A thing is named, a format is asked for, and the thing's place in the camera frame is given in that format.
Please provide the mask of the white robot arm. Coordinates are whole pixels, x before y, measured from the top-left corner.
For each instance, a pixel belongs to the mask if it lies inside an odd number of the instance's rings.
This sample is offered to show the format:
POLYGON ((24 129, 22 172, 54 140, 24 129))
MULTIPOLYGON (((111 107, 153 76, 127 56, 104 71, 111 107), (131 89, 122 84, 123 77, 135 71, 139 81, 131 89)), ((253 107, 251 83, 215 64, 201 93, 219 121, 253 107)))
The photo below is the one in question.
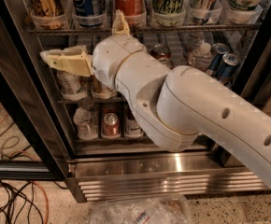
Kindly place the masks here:
POLYGON ((93 52, 82 46, 44 50, 50 67, 95 76, 127 101, 137 123, 160 148, 182 151, 204 134, 271 189, 271 118, 206 73, 167 68, 130 34, 122 12, 93 52))

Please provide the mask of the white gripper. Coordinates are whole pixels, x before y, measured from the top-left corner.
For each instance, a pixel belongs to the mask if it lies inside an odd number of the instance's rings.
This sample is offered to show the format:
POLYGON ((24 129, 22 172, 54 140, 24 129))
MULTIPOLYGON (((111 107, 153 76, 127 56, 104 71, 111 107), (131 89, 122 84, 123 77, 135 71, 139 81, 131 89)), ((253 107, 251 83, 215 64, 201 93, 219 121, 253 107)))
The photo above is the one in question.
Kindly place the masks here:
POLYGON ((115 90, 115 77, 121 63, 136 52, 146 51, 146 48, 129 35, 129 24, 119 9, 115 11, 111 32, 113 35, 99 42, 93 50, 93 70, 92 56, 85 46, 43 50, 40 56, 50 68, 80 77, 94 74, 104 85, 115 90))

